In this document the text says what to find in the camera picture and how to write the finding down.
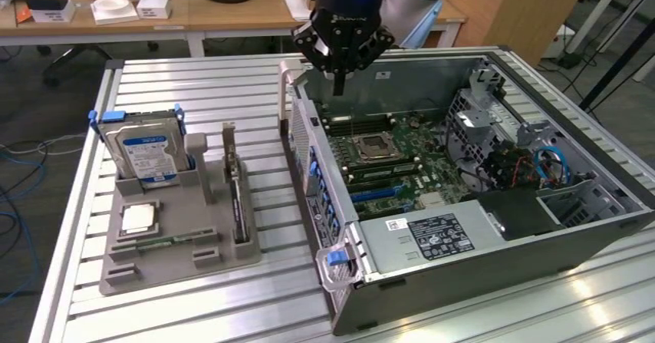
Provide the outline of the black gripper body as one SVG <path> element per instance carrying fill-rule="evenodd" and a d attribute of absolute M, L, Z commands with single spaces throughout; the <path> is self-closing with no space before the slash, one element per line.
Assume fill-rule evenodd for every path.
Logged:
<path fill-rule="evenodd" d="M 311 23 L 330 49 L 339 53 L 342 67 L 354 30 L 380 27 L 380 5 L 382 0 L 315 0 Z"/>

